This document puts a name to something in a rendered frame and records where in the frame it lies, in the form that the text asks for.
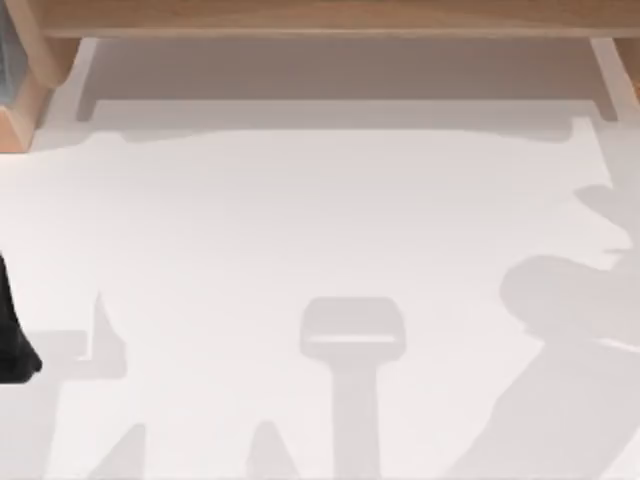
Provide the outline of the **pale wooden drawer front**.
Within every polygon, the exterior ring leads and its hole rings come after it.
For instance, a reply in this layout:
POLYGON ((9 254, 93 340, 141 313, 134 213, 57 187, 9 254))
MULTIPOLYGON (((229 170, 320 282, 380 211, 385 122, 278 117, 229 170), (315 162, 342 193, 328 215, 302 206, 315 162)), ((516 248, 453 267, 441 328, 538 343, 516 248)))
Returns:
POLYGON ((640 0, 35 0, 49 37, 640 38, 640 0))

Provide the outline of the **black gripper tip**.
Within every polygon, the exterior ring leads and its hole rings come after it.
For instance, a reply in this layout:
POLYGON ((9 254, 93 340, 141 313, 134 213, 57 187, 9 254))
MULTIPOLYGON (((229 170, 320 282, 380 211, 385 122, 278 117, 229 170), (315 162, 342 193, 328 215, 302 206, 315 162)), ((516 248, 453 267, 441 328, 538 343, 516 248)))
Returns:
POLYGON ((0 254, 0 384, 24 384, 40 373, 43 362, 16 313, 8 271, 0 254))

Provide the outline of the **wooden cupboard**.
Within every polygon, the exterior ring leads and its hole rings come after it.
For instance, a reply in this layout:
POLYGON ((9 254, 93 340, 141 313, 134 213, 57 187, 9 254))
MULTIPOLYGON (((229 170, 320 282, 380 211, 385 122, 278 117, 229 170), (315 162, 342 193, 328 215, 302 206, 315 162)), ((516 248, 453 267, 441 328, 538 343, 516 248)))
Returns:
POLYGON ((127 37, 49 37, 36 23, 35 0, 0 0, 0 12, 7 15, 18 47, 18 57, 24 61, 25 77, 31 82, 34 99, 24 106, 26 125, 15 133, 16 149, 29 149, 37 128, 43 99, 51 90, 57 89, 69 77, 80 43, 85 38, 216 38, 216 37, 424 37, 424 38, 611 38, 615 41, 625 60, 625 66, 633 79, 634 87, 640 93, 640 38, 618 37, 436 37, 400 35, 215 35, 215 36, 127 36, 127 37))

